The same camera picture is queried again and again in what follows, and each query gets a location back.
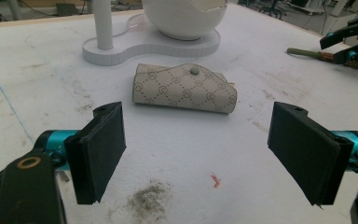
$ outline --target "floor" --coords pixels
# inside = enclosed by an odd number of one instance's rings
[[[266,3],[264,1],[268,0],[248,0],[251,4],[248,8],[258,11],[262,6],[270,6],[270,3]],[[332,5],[327,5],[325,7],[320,7],[320,11],[322,13],[314,13],[313,15],[309,15],[307,12],[299,10],[296,7],[289,6],[286,3],[279,2],[277,5],[278,9],[283,10],[284,15],[282,16],[282,21],[293,24],[294,26],[303,28],[305,30],[312,31],[316,34],[321,34],[322,30],[325,29],[325,21],[327,17],[329,17],[330,12],[333,10]],[[129,10],[129,9],[141,9],[142,4],[127,4],[121,5],[117,0],[112,1],[112,11],[115,10]],[[86,14],[87,7],[77,6],[79,14]],[[11,13],[9,8],[7,7],[7,2],[0,0],[0,21],[12,21]],[[21,15],[24,20],[33,20],[33,19],[42,19],[49,17],[56,17],[57,9],[55,7],[21,7]],[[356,44],[356,40],[354,38],[349,38],[346,41],[348,45]]]

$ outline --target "white base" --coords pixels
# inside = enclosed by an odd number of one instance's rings
[[[97,38],[83,44],[84,59],[97,65],[117,65],[141,54],[163,54],[182,58],[196,58],[213,54],[220,44],[220,34],[213,30],[193,41],[176,40],[163,35],[145,14],[131,17],[127,30],[114,35],[112,49],[98,49]]]

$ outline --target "beige monogram case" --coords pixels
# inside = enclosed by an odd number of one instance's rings
[[[133,80],[132,100],[139,104],[231,113],[237,103],[237,91],[223,74],[197,64],[170,68],[140,63]]]

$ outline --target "black cable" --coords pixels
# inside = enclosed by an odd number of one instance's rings
[[[0,12],[0,17],[1,17],[1,21],[8,21],[8,19],[6,17],[4,17],[2,12]]]
[[[326,22],[327,22],[327,13],[326,13],[326,8],[325,8],[325,5],[326,4],[326,1],[322,1],[322,6],[324,7],[324,26],[322,27],[322,31],[321,31],[321,35],[324,34],[324,27],[326,25]]]
[[[40,14],[43,14],[43,15],[46,15],[46,16],[51,16],[51,17],[57,17],[57,16],[58,16],[58,15],[56,15],[56,14],[49,15],[49,14],[47,14],[47,13],[38,11],[38,10],[34,9],[33,7],[30,7],[28,4],[26,4],[26,3],[23,2],[22,0],[19,0],[19,1],[20,1],[21,3],[23,3],[24,5],[26,5],[29,9],[31,9],[31,10],[33,10],[33,11],[35,11],[35,12],[38,12],[38,13],[40,13]]]
[[[312,19],[312,16],[310,16],[310,18],[304,23],[304,25],[302,25],[301,28],[305,29],[305,26],[308,25],[308,23],[310,22],[310,19]]]
[[[84,0],[84,3],[83,3],[83,7],[81,8],[81,12],[79,13],[79,15],[83,15],[83,12],[84,12],[84,6],[86,5],[86,2],[88,0]]]

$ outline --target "white stand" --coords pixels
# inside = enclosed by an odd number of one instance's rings
[[[93,1],[98,49],[111,49],[113,47],[112,12],[110,7],[110,0]]]
[[[94,11],[95,22],[101,22],[97,21],[97,8],[94,8]],[[110,12],[109,18],[103,17],[103,19],[111,22]],[[89,39],[83,44],[84,59],[89,63],[109,66],[124,63],[129,58],[140,54],[196,58],[216,52],[220,44],[220,34],[215,30],[193,41],[169,38],[158,31],[145,14],[131,17],[127,22],[126,31],[113,37],[115,46],[112,49],[102,49],[99,47],[99,40],[104,42],[104,40],[112,39],[112,35],[108,36],[108,32],[98,33],[97,31],[96,38]]]
[[[10,8],[11,15],[13,17],[13,20],[20,21],[22,20],[19,3],[17,0],[7,0],[8,7]]]

